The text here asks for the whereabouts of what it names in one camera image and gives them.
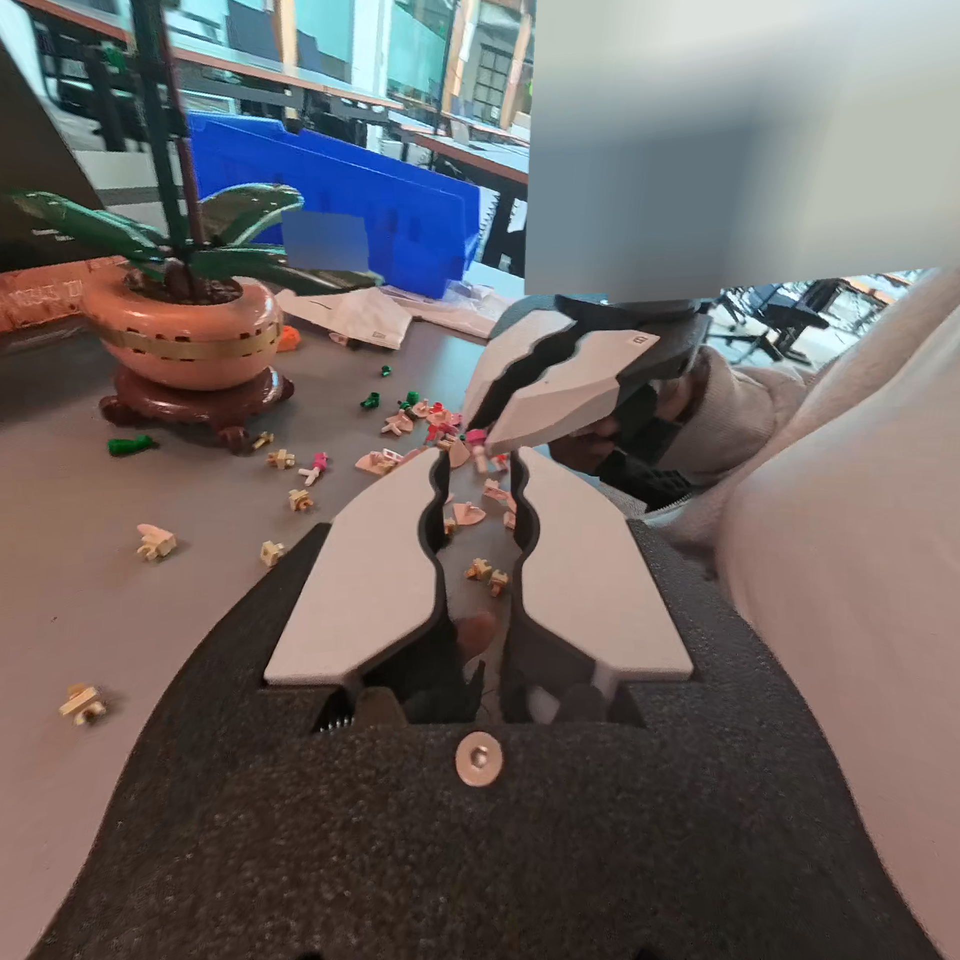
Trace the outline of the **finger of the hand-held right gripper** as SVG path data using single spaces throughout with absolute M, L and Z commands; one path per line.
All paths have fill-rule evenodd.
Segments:
M 512 393 L 486 429 L 486 451 L 535 448 L 606 419 L 649 379 L 643 364 L 661 337 L 639 330 L 586 334 L 568 358 Z
M 532 311 L 482 351 L 462 403 L 467 431 L 561 433 L 563 415 L 539 410 L 523 391 L 575 353 L 579 323 L 558 311 Z

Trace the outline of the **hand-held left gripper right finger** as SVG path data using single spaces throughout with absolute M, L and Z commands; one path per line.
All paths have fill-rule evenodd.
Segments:
M 608 719 L 636 683 L 690 681 L 694 663 L 628 521 L 596 487 L 531 447 L 510 456 L 506 722 Z

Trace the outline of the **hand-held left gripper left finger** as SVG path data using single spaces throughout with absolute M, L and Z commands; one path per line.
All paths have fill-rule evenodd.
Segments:
M 450 460 L 429 448 L 331 522 L 264 669 L 269 689 L 393 692 L 412 722 L 460 720 L 460 652 L 438 554 Z

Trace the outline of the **grey desk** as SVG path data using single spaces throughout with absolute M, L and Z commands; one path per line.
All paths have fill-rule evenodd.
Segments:
M 416 320 L 399 351 L 352 349 L 298 324 L 276 366 L 294 396 L 256 431 L 298 463 L 330 470 L 315 506 L 294 512 L 288 471 L 265 452 L 234 456 L 169 429 L 158 449 L 114 459 L 99 412 L 114 358 L 89 333 L 2 356 L 2 958 L 25 958 L 81 870 L 117 779 L 162 693 L 214 625 L 268 574 L 266 541 L 296 545 L 375 478 L 360 456 L 413 440 L 379 437 L 358 403 L 409 390 L 461 408 L 482 343 Z M 392 367 L 381 377 L 383 365 Z M 167 558 L 138 557 L 138 524 L 175 534 Z M 101 691 L 106 714 L 74 726 L 68 687 Z

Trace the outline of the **person's right hand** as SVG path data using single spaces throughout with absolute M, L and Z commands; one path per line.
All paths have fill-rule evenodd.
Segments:
M 553 440 L 551 456 L 573 471 L 590 475 L 599 475 L 614 454 L 656 465 L 697 412 L 710 373 L 710 354 L 701 349 L 681 376 L 651 380 L 611 414 Z

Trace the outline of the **blue plastic bin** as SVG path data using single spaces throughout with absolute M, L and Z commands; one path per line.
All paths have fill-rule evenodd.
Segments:
M 480 234 L 473 184 L 278 119 L 189 112 L 206 198 L 246 184 L 294 187 L 304 209 L 363 219 L 369 270 L 401 290 L 440 299 L 474 261 Z

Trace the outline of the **brown edged work table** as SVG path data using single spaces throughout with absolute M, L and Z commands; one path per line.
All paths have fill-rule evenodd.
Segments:
M 131 2 L 23 1 L 39 57 L 41 89 L 63 114 L 94 123 L 105 150 L 145 143 L 136 103 Z M 186 112 L 267 116 L 358 146 L 368 127 L 412 122 L 385 98 L 316 71 L 286 67 L 167 25 L 174 80 Z
M 430 170 L 463 179 L 498 194 L 527 200 L 528 145 L 471 140 L 460 143 L 413 121 L 395 121 L 392 127 L 404 145 L 415 145 L 427 152 Z

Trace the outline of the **person's pale top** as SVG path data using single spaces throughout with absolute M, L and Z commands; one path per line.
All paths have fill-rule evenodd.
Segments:
M 654 526 L 816 717 L 879 857 L 958 958 L 959 273 L 811 376 L 748 462 Z

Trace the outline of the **toy brick orchid pot model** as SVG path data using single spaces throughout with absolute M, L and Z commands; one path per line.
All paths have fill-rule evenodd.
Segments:
M 102 416 L 114 426 L 205 424 L 239 453 L 249 447 L 246 419 L 294 392 L 272 365 L 284 327 L 277 291 L 331 296 L 376 288 L 382 278 L 330 270 L 328 254 L 299 268 L 283 246 L 255 243 L 284 214 L 303 210 L 292 186 L 247 183 L 200 198 L 162 3 L 131 7 L 139 114 L 165 231 L 43 190 L 16 204 L 124 260 L 83 294 L 90 329 L 121 365 Z

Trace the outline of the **dark orchid picture box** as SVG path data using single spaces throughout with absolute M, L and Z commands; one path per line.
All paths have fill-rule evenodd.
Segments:
M 1 52 L 1 351 L 12 354 L 73 335 L 86 322 L 85 287 L 121 265 L 17 199 L 64 187 L 68 200 L 101 203 L 15 58 Z

